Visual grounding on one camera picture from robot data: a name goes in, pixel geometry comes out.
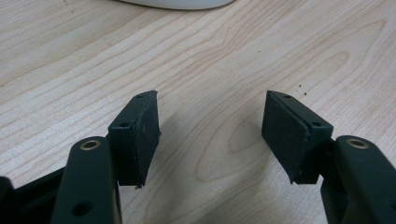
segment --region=white object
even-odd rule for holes
[[[220,7],[233,0],[121,0],[148,7],[164,7],[171,9],[206,9]]]

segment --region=white plastic object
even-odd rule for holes
[[[220,7],[233,0],[121,0],[148,7],[163,7],[171,9],[206,9]]]

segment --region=wooden table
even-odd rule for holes
[[[396,165],[396,2],[237,0],[174,11],[112,0],[2,1],[0,175],[20,187],[159,92],[163,135],[124,223],[326,223],[261,138],[267,90],[375,142]]]

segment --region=wooden surface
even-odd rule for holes
[[[172,11],[111,0],[1,1],[0,175],[20,187],[142,91],[161,142],[124,223],[326,223],[261,138],[267,90],[293,95],[396,165],[396,2],[237,0]]]

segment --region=light wood tabletop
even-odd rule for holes
[[[0,3],[0,175],[20,187],[158,91],[147,185],[124,223],[326,223],[320,184],[291,185],[261,137],[290,94],[396,165],[396,1],[236,0],[211,10],[113,0]]]

